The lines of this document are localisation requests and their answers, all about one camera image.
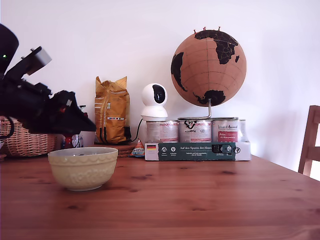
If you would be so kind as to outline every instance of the yellow bag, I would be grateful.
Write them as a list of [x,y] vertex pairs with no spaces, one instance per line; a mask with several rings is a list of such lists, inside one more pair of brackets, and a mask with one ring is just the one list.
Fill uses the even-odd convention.
[[130,97],[126,88],[127,77],[102,83],[98,76],[95,78],[95,143],[130,141]]

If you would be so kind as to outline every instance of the chair backrest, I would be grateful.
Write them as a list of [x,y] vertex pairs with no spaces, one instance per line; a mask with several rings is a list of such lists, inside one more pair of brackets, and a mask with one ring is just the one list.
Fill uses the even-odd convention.
[[301,158],[298,172],[310,177],[312,161],[320,162],[320,146],[316,145],[318,125],[320,124],[320,106],[312,105],[309,108],[306,121]]

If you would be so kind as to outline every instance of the can label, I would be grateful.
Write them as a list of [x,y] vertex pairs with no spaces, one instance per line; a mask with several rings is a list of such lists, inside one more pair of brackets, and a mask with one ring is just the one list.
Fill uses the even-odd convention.
[[236,131],[218,131],[218,142],[238,142],[238,132]]
[[214,142],[245,142],[246,121],[244,120],[214,120],[212,121],[212,139]]
[[147,121],[147,143],[177,143],[177,121]]
[[179,122],[180,143],[211,143],[212,123],[208,120],[182,120]]

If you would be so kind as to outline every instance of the cream bowl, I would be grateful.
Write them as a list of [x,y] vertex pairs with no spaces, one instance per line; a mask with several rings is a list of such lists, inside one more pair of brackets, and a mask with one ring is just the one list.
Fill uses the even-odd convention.
[[69,148],[48,153],[55,180],[71,191],[97,189],[115,171],[118,150],[111,147]]

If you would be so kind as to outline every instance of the white camera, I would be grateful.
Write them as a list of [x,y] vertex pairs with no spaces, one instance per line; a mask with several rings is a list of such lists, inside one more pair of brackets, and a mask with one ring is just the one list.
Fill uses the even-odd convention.
[[168,99],[167,91],[159,83],[151,83],[142,90],[142,101],[145,105],[141,117],[145,121],[164,121],[168,113],[164,108]]

